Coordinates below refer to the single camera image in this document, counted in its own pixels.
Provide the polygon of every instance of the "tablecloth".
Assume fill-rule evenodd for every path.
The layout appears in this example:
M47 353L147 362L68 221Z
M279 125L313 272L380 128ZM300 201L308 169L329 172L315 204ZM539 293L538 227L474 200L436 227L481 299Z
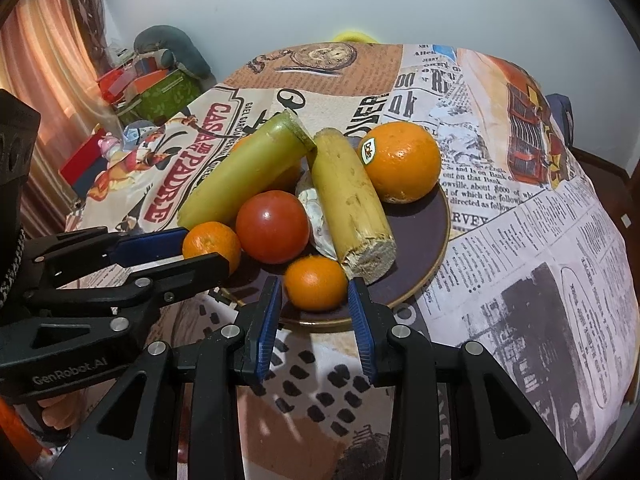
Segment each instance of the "tablecloth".
M436 342L482 342L587 471L634 373L638 302L622 236L540 86L513 63L437 44L319 43L258 56L111 160L68 228L174 227L180 204L238 138L284 108L310 131L332 126L357 138L411 121L434 135L453 239L396 319ZM79 285L117 283L126 272ZM193 342L230 322L234 307L215 291L172 305L149 341ZM103 392L87 393L88 410ZM392 393L370 387L353 333L279 331L264 386L239 392L247 477L381 478ZM439 394L447 479L450 427Z

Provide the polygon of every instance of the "wooden floor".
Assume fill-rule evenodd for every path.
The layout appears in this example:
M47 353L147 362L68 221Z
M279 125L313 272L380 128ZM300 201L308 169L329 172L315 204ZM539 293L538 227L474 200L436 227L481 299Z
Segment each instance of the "wooden floor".
M593 182L604 209L625 239L626 255L634 277L636 296L640 298L640 204L634 203L619 176L583 160L580 161L580 165ZM631 220L629 227L625 227L622 220L625 214Z

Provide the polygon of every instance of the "pocket watch illustration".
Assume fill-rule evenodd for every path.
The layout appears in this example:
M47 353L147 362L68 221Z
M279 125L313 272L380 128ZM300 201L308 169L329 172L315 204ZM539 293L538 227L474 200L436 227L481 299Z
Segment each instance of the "pocket watch illustration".
M290 56L296 66L281 66L278 72L307 72L319 75L337 76L338 70L348 67L358 57L358 51L348 43L314 43L293 50L279 50L258 56L248 63L252 72L259 74L267 61Z

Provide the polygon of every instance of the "metal screw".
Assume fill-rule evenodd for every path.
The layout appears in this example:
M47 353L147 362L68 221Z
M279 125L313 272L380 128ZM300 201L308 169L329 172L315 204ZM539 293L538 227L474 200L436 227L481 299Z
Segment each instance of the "metal screw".
M465 344L465 350L471 355L480 355L484 351L484 347L478 341L469 341Z
M154 341L146 349L151 355L160 355L166 350L166 344L163 341Z
M129 320L126 317L116 317L111 320L109 326L114 332L122 332L129 328Z
M222 334L222 337L231 339L232 337L236 337L240 333L240 327L236 325L227 325L220 331L220 333Z
M391 333L400 339L404 339L411 335L411 329L407 325L396 325L391 329Z
M133 282L136 286L147 286L151 285L151 279L149 278L138 278L135 282Z

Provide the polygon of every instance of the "curtain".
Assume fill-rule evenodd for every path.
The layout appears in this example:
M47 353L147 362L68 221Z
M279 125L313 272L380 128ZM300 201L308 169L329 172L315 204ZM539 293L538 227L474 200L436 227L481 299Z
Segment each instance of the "curtain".
M107 56L107 41L104 36L104 6L102 0L71 0L80 34L89 59L98 75L104 75L113 67Z
M58 170L97 123L121 131L100 96L70 0L20 0L0 29L0 87L42 115L21 213L29 237L61 232L76 199Z

